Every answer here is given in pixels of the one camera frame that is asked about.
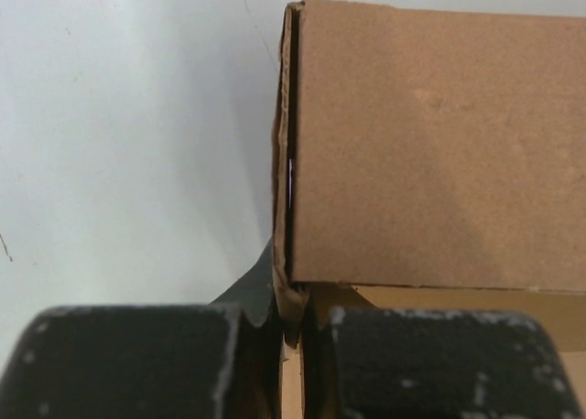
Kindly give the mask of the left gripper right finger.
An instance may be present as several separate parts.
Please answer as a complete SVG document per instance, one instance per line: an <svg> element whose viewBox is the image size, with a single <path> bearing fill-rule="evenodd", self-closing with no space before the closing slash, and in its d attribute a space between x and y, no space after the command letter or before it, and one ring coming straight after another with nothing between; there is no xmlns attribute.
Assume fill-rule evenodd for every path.
<svg viewBox="0 0 586 419"><path fill-rule="evenodd" d="M574 418L574 295L314 295L308 418Z"/></svg>

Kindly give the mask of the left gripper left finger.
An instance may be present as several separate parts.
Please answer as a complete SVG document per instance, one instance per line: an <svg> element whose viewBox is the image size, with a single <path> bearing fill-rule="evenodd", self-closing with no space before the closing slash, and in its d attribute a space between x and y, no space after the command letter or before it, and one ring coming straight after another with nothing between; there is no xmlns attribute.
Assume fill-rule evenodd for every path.
<svg viewBox="0 0 586 419"><path fill-rule="evenodd" d="M271 252L206 305L54 306L1 375L4 418L278 418Z"/></svg>

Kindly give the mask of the brown cardboard box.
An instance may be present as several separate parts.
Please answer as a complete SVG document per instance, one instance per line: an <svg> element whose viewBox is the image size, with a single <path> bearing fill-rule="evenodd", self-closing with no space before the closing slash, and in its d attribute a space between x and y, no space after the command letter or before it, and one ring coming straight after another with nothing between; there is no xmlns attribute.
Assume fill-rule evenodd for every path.
<svg viewBox="0 0 586 419"><path fill-rule="evenodd" d="M585 415L585 21L286 6L272 275L314 295L574 295Z"/></svg>

